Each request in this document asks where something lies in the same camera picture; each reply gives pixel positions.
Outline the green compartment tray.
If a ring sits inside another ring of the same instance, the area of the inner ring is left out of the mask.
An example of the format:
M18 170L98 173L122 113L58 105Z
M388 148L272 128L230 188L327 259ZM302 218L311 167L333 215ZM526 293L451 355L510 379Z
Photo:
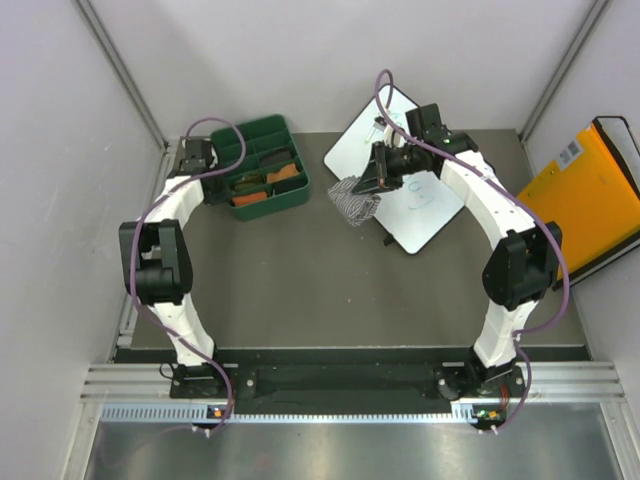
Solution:
M230 188L230 199L226 203L229 205L234 217L240 221L249 221L306 203L310 198L311 178L285 118L280 114L272 114L240 124L238 129L246 144L244 160L233 170L220 175L226 180ZM280 163L263 168L259 164L259 159L269 152L282 148L289 149L294 155L294 160L290 163L295 163L300 171L300 174L296 177L306 177L308 184L304 188L286 194L274 195L272 184L266 182L266 173L277 170L288 163ZM234 181L252 171L259 171L262 174L264 184L257 188L234 192L232 189ZM269 198L241 208L233 206L231 199L234 196L258 191L267 191Z

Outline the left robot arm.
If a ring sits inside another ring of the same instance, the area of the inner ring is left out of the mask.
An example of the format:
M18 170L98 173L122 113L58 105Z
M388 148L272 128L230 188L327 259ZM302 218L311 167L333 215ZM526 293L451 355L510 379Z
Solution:
M215 342L192 299L193 267L183 228L194 210L217 193L218 179L212 142L183 138L159 197L139 219L118 230L127 293L139 312L167 333L176 351L171 367L175 387L209 397L224 390L227 374L212 363Z

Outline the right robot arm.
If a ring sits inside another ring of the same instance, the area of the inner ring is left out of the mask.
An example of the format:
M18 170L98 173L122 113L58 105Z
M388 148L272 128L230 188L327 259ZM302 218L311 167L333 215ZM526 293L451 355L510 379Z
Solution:
M400 189L406 177L421 172L434 174L474 216L492 248L482 272L488 310L461 372L436 378L449 399L469 391L490 395L512 372L517 339L557 278L560 227L535 219L518 204L473 139L442 122L437 105L408 111L406 127L396 125L387 112L378 119L385 137L373 143L366 168L349 191L363 205L351 217L362 219L382 194Z

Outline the olive green underwear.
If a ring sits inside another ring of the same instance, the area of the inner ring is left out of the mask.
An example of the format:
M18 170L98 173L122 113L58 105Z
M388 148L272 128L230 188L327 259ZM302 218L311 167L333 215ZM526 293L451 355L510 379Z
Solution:
M234 181L232 189L234 192L241 192L252 188L257 188L264 184L263 176L259 171L252 171L244 174Z

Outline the grey striped underwear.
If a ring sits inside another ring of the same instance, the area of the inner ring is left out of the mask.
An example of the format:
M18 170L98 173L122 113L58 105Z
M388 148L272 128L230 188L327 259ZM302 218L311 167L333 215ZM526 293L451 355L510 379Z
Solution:
M327 194L347 223L352 227L361 226L376 214L381 197L377 194L356 194L353 189L360 178L345 177L332 186Z

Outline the black dotted underwear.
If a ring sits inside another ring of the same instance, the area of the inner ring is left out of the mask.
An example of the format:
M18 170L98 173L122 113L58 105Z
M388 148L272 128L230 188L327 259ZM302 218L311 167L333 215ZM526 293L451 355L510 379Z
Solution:
M266 168L280 163L290 163L294 160L294 155L287 148L274 150L262 156L259 159L261 167Z

